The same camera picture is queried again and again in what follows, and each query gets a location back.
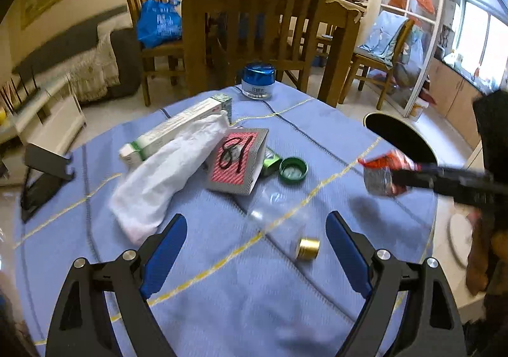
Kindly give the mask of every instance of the cloth bag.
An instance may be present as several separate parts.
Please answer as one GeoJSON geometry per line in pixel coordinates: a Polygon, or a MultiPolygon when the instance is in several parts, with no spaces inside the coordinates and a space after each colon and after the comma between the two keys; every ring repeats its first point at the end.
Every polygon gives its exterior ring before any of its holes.
{"type": "Polygon", "coordinates": [[[229,129],[226,111],[187,125],[116,188],[109,207],[130,241],[141,245],[181,190],[229,129]]]}
{"type": "Polygon", "coordinates": [[[178,0],[168,3],[147,0],[143,3],[136,31],[138,40],[145,47],[154,48],[182,38],[182,18],[175,10],[179,4],[178,0]]]}

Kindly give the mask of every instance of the yellow stitching line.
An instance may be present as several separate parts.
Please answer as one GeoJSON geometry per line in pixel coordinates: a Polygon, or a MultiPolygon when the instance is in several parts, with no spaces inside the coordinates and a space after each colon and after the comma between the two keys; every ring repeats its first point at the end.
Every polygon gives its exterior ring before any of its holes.
{"type": "MultiPolygon", "coordinates": [[[[355,166],[358,162],[358,159],[361,159],[365,157],[372,149],[375,148],[375,146],[379,143],[381,140],[380,137],[377,137],[377,139],[372,143],[371,146],[369,146],[361,155],[359,155],[353,162],[351,162],[349,165],[346,166],[341,172],[335,173],[329,178],[322,180],[319,182],[319,184],[307,195],[307,197],[302,200],[296,207],[294,207],[292,210],[284,214],[282,217],[276,219],[273,221],[265,230],[257,233],[254,237],[252,237],[249,241],[244,243],[243,245],[237,247],[232,252],[230,252],[225,258],[221,259],[219,262],[215,263],[212,267],[209,269],[203,271],[202,273],[197,274],[194,278],[191,278],[190,280],[186,281],[183,284],[180,284],[178,287],[176,287],[174,290],[169,291],[168,293],[162,294],[158,298],[155,298],[154,300],[148,301],[148,305],[150,307],[161,303],[165,300],[168,300],[169,298],[175,296],[178,293],[181,293],[182,291],[189,288],[191,285],[194,285],[195,283],[198,283],[205,278],[212,275],[214,272],[220,270],[223,266],[225,266],[229,261],[236,258],[238,255],[240,255],[243,251],[253,246],[256,242],[258,242],[263,236],[267,233],[278,227],[281,223],[283,223],[286,219],[291,217],[295,214],[296,211],[298,211],[300,208],[306,206],[309,202],[311,202],[312,198],[317,195],[317,193],[326,185],[328,185],[333,180],[336,180],[337,178],[340,178],[344,176],[346,173],[348,173],[353,166],[355,166]]],[[[120,320],[121,314],[118,313],[111,317],[111,322],[115,322],[120,320]]],[[[35,345],[44,345],[46,344],[46,340],[37,341],[35,345]]]]}
{"type": "MultiPolygon", "coordinates": [[[[280,111],[280,112],[274,112],[274,113],[270,113],[268,115],[265,115],[265,116],[253,116],[253,117],[245,117],[245,118],[240,118],[240,119],[237,119],[235,120],[231,126],[235,126],[237,123],[239,122],[242,122],[242,121],[247,121],[247,120],[250,120],[250,119],[267,119],[267,118],[271,118],[273,116],[276,116],[278,114],[281,114],[281,113],[284,113],[284,112],[287,112],[287,111],[290,111],[291,109],[294,109],[296,108],[297,106],[300,106],[302,104],[304,104],[305,102],[308,102],[310,100],[312,100],[313,98],[308,98],[308,99],[305,99],[304,101],[300,102],[300,103],[297,103],[296,105],[293,105],[287,109],[284,109],[283,111],[280,111]]],[[[120,176],[121,174],[120,173],[117,173],[116,176],[113,175],[112,177],[106,179],[106,182],[113,179],[113,178],[116,178],[117,176],[120,176]]],[[[95,191],[93,191],[90,195],[88,195],[88,197],[91,197],[92,195],[94,195],[105,183],[102,183],[100,187],[98,187],[95,191]]],[[[51,217],[50,219],[48,219],[44,224],[40,225],[39,227],[37,227],[36,229],[34,229],[32,232],[30,232],[29,234],[25,235],[25,237],[23,238],[22,241],[18,242],[15,246],[14,246],[14,249],[18,248],[21,243],[27,239],[28,237],[31,237],[33,234],[35,234],[36,232],[40,231],[42,228],[44,228],[46,225],[48,225],[49,223],[53,222],[55,219],[57,219],[58,217],[62,216],[63,214],[65,214],[66,212],[70,211],[71,209],[77,207],[78,205],[82,204],[83,202],[86,201],[86,198],[83,198],[82,200],[72,204],[71,206],[65,208],[63,211],[61,211],[60,213],[56,214],[54,217],[51,217]]]]}
{"type": "Polygon", "coordinates": [[[238,122],[242,122],[242,121],[248,121],[250,119],[267,119],[267,118],[271,118],[273,116],[277,116],[277,115],[280,115],[281,113],[284,113],[284,112],[287,112],[287,111],[290,111],[291,109],[294,109],[296,108],[297,106],[300,106],[300,105],[303,105],[305,102],[308,102],[309,100],[312,100],[313,98],[309,98],[309,99],[305,99],[304,101],[300,102],[300,103],[297,103],[296,105],[293,105],[287,109],[284,109],[283,111],[280,111],[280,112],[274,112],[274,113],[270,113],[268,115],[265,115],[265,116],[248,116],[248,117],[245,117],[245,118],[240,118],[240,119],[237,119],[235,120],[231,126],[235,126],[238,122]]]}
{"type": "Polygon", "coordinates": [[[50,223],[52,223],[55,219],[58,219],[59,217],[61,217],[63,214],[69,212],[70,210],[74,209],[75,207],[81,205],[83,202],[85,202],[88,198],[91,198],[93,197],[93,195],[95,195],[99,190],[100,188],[102,188],[105,184],[107,184],[110,180],[112,179],[115,179],[117,177],[121,176],[121,173],[115,173],[114,175],[111,175],[109,178],[106,178],[104,179],[101,184],[90,194],[88,194],[86,197],[84,197],[83,199],[73,203],[71,206],[68,206],[67,208],[65,208],[63,211],[60,211],[58,214],[56,215],[53,215],[51,218],[49,218],[46,222],[42,223],[41,225],[39,225],[37,228],[33,229],[32,231],[30,231],[28,234],[26,234],[23,239],[21,241],[19,241],[18,243],[16,243],[16,245],[14,245],[14,249],[18,248],[27,238],[31,237],[32,235],[34,235],[35,233],[39,232],[41,229],[43,229],[46,225],[49,225],[50,223]]]}

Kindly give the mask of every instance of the gold bottle cap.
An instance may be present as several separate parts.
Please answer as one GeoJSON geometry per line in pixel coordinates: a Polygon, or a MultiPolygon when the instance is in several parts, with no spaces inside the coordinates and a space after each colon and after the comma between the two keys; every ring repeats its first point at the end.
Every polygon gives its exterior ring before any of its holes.
{"type": "Polygon", "coordinates": [[[296,247],[296,259],[311,261],[316,259],[319,252],[319,239],[301,238],[296,247]]]}

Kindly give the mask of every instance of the jar label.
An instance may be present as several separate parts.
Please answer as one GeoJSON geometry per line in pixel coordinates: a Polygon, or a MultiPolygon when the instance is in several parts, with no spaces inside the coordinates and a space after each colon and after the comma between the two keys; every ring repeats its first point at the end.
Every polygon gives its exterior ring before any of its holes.
{"type": "Polygon", "coordinates": [[[275,83],[259,86],[256,84],[248,84],[245,80],[242,80],[242,89],[247,93],[252,93],[253,95],[271,95],[274,84],[275,83]]]}

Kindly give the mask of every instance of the blue jar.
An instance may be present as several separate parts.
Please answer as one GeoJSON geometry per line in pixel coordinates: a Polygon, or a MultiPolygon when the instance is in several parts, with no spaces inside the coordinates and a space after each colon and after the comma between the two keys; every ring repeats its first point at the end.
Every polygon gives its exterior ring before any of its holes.
{"type": "Polygon", "coordinates": [[[272,96],[275,85],[275,68],[271,64],[251,63],[245,66],[242,92],[251,99],[265,100],[272,96]]]}

